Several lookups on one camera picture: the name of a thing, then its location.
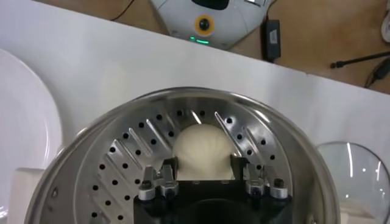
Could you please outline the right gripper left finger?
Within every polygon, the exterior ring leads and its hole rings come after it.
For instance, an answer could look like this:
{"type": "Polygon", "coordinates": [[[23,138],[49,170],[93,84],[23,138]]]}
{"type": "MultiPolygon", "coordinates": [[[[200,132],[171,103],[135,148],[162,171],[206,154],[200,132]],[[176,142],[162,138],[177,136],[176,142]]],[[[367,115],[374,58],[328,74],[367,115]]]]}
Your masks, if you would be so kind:
{"type": "Polygon", "coordinates": [[[178,159],[165,159],[159,171],[147,166],[143,173],[143,180],[138,188],[140,200],[153,200],[159,193],[167,200],[174,198],[179,191],[177,181],[178,159]]]}

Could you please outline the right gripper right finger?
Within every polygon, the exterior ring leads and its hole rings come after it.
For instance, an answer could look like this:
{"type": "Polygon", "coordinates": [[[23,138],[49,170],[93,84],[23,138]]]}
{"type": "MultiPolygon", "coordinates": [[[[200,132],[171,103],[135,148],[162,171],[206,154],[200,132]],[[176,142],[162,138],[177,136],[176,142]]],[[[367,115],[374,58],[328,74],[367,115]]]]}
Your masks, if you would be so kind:
{"type": "Polygon", "coordinates": [[[272,166],[250,163],[247,158],[230,156],[234,179],[244,181],[246,192],[253,198],[288,199],[288,188],[272,166]]]}

